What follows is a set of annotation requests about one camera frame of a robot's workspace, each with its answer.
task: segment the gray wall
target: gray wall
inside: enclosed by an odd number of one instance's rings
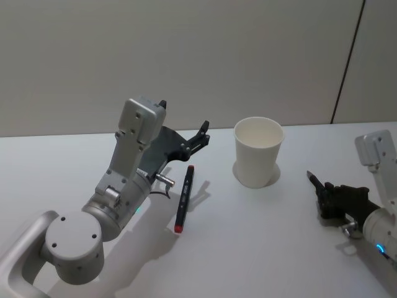
[[[2,0],[0,136],[113,132],[124,100],[166,124],[329,123],[362,0]]]
[[[335,122],[397,120],[397,2],[367,1]]]

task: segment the table surface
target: table surface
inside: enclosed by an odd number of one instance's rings
[[[235,179],[232,130],[211,130],[210,145],[189,161],[196,172],[182,235],[172,230],[188,164],[175,161],[164,170],[177,181],[171,200],[145,200],[104,244],[97,279],[71,286],[46,264],[35,285],[54,298],[396,297],[397,273],[374,247],[319,221],[306,177],[309,169],[322,181],[366,186],[379,204],[354,138],[380,129],[397,140],[397,122],[285,127],[280,178],[263,189]],[[111,134],[0,138],[1,243],[38,210],[80,210],[114,145]]]

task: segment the marker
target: marker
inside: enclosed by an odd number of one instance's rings
[[[188,166],[175,220],[174,231],[178,234],[182,233],[184,229],[187,208],[189,207],[190,192],[193,185],[193,174],[194,166]]]

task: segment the cup rim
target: cup rim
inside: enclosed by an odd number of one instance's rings
[[[236,135],[236,127],[237,127],[242,121],[247,121],[247,120],[249,120],[249,119],[265,119],[265,120],[269,120],[269,121],[273,122],[273,123],[276,124],[276,125],[280,128],[280,130],[282,131],[282,134],[283,134],[283,135],[282,135],[282,137],[281,137],[281,140],[280,140],[277,144],[271,145],[271,146],[260,146],[260,147],[257,147],[257,146],[250,146],[250,145],[245,144],[244,142],[242,142],[242,141],[237,137],[237,135]],[[246,146],[246,147],[248,147],[248,148],[255,148],[255,149],[267,149],[267,148],[273,148],[273,147],[279,146],[279,145],[284,141],[284,138],[285,138],[284,129],[283,129],[283,127],[282,127],[278,122],[274,121],[273,119],[267,118],[267,117],[259,117],[259,116],[247,117],[247,118],[241,119],[241,120],[240,120],[239,122],[237,122],[236,125],[234,126],[233,134],[234,134],[234,138],[235,138],[240,144],[242,144],[242,145],[244,145],[244,146]]]

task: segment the white paper cup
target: white paper cup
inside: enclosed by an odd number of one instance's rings
[[[271,179],[284,139],[280,124],[265,117],[250,117],[234,127],[236,175],[244,186],[261,188]]]

